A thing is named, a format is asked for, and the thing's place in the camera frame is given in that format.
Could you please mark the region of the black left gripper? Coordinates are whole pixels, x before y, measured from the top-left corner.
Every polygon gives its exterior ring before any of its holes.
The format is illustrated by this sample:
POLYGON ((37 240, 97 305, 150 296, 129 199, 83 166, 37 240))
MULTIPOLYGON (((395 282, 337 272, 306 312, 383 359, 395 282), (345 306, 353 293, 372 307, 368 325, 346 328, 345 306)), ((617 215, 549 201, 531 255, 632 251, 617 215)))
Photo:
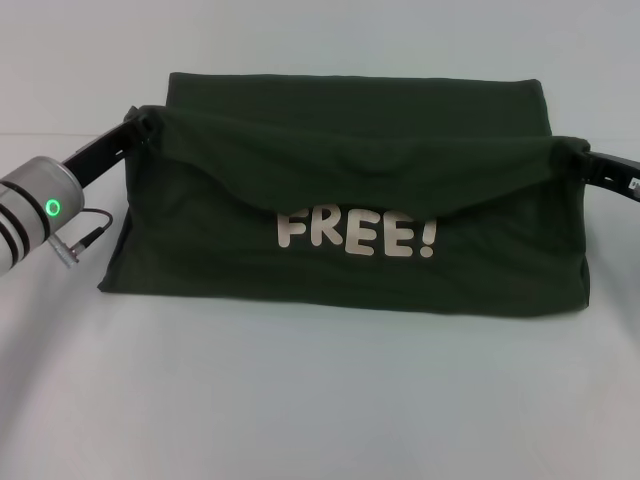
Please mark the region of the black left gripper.
POLYGON ((62 165, 85 188, 143 144, 153 140, 159 132, 160 120, 153 112, 131 106, 125 122, 82 147, 62 165))

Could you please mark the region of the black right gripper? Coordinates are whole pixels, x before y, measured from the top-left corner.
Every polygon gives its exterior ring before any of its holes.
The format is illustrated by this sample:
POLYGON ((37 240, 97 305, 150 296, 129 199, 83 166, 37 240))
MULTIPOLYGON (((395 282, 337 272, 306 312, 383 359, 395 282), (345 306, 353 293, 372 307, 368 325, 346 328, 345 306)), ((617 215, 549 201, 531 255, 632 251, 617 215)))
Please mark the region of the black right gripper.
POLYGON ((637 161, 576 149, 571 152, 569 170, 573 177, 585 178, 588 185, 639 201, 640 167, 637 161))

